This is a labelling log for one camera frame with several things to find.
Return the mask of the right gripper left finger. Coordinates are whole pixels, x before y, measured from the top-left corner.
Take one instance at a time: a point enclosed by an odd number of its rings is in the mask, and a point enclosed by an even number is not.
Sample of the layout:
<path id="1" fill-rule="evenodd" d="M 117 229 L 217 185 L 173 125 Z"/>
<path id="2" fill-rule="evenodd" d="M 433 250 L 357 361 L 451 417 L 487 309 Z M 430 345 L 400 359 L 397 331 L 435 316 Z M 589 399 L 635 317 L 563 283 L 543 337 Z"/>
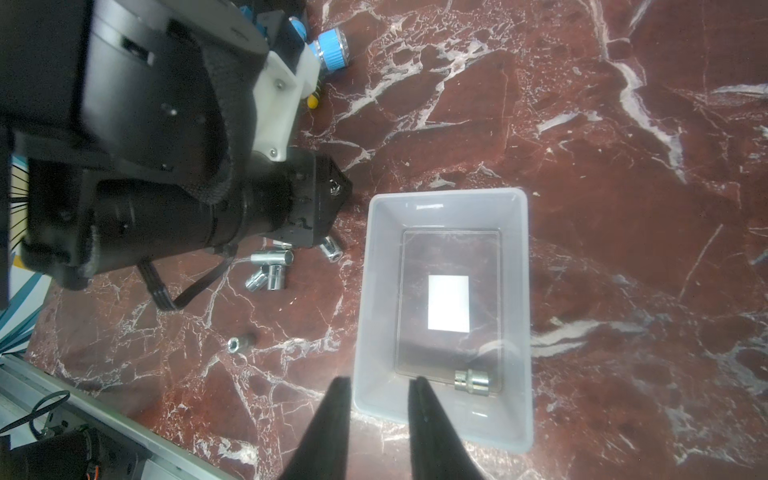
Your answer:
<path id="1" fill-rule="evenodd" d="M 346 478 L 351 400 L 351 379 L 334 378 L 280 479 Z"/>

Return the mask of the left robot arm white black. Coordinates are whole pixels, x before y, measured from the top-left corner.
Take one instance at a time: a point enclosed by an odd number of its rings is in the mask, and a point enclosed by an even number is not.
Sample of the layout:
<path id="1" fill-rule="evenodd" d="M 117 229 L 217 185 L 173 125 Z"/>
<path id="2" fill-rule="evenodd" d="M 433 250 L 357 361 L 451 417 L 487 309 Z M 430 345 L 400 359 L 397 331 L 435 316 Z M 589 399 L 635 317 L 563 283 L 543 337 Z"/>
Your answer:
<path id="1" fill-rule="evenodd" d="M 5 1 L 1 271 L 61 287 L 136 267 L 178 311 L 261 235 L 318 246 L 352 192 L 292 146 L 300 102 L 343 68 L 303 1 Z"/>

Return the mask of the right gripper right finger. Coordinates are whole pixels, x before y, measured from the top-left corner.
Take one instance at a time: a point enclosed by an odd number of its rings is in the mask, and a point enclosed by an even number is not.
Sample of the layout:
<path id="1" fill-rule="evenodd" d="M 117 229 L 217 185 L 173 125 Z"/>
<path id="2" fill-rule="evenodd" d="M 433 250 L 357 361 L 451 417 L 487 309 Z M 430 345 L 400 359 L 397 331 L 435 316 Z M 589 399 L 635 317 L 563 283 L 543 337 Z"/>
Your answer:
<path id="1" fill-rule="evenodd" d="M 426 378 L 410 381 L 407 406 L 414 479 L 483 478 Z"/>

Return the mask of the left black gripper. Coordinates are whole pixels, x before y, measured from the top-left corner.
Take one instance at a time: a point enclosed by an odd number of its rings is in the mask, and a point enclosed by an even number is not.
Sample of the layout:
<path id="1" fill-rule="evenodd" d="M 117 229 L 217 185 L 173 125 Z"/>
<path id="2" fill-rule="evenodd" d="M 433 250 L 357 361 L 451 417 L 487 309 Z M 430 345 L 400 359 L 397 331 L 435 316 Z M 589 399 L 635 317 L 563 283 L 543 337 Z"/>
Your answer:
<path id="1" fill-rule="evenodd" d="M 254 235 L 314 246 L 351 190 L 330 156 L 300 148 L 289 149 L 284 162 L 253 155 L 230 193 L 213 205 L 175 185 L 102 181 L 89 267 L 117 270 L 197 250 L 233 257 Z"/>

